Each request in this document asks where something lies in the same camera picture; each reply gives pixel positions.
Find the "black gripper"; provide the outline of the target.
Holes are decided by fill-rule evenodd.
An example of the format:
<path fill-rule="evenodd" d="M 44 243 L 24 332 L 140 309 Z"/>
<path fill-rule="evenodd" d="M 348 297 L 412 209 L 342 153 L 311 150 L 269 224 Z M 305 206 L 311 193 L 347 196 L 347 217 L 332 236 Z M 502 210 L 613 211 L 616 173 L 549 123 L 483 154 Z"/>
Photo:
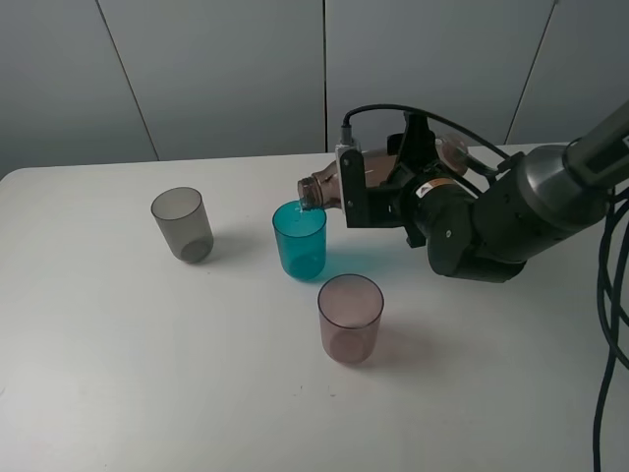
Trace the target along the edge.
<path fill-rule="evenodd" d="M 397 164 L 387 179 L 367 189 L 369 221 L 396 221 L 405 229 L 407 244 L 427 244 L 437 217 L 451 207 L 470 204 L 475 193 L 435 158 L 435 134 L 428 118 L 405 112 L 403 133 L 387 137 L 386 150 Z"/>

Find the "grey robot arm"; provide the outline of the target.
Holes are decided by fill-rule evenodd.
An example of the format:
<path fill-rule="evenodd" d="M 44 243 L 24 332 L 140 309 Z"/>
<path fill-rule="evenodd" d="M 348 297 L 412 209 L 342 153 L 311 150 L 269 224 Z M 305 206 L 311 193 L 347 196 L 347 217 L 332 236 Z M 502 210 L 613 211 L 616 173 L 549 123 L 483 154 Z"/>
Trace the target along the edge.
<path fill-rule="evenodd" d="M 357 227 L 402 227 L 443 276 L 500 283 L 541 252 L 613 216 L 615 187 L 628 178 L 628 107 L 621 105 L 567 145 L 507 154 L 465 127 L 419 108 L 406 116 L 393 169 L 375 188 L 361 186 Z M 438 157 L 428 121 L 446 123 L 501 157 L 490 168 L 460 150 L 486 178 L 482 191 Z"/>

